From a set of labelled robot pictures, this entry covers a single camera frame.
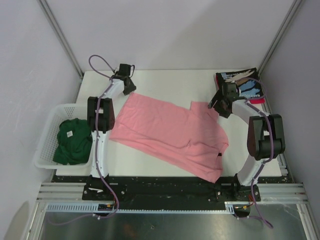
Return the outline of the pink t shirt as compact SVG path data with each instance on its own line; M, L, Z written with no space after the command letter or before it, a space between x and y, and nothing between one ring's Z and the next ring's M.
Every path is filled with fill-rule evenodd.
M223 173L229 146L218 114L206 102L189 108L131 94L120 110L110 140L177 166L215 183Z

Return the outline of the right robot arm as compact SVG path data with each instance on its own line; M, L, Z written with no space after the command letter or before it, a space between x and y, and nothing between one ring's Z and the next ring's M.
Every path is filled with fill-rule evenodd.
M237 201L242 201L249 194L254 196L253 187L265 165L286 149L282 117L258 109L234 91L224 94L218 90L208 108L213 108L226 119L231 114L236 115L248 125L248 157L227 192Z

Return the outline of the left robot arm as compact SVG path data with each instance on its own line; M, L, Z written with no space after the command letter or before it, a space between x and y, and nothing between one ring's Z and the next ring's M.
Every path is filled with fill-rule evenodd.
M99 97L90 96L87 100L87 123L92 136L92 167L93 178L105 178L109 175L107 164L107 148L109 137L115 126L113 100L118 95L125 96L137 89L129 76L114 74L106 90Z

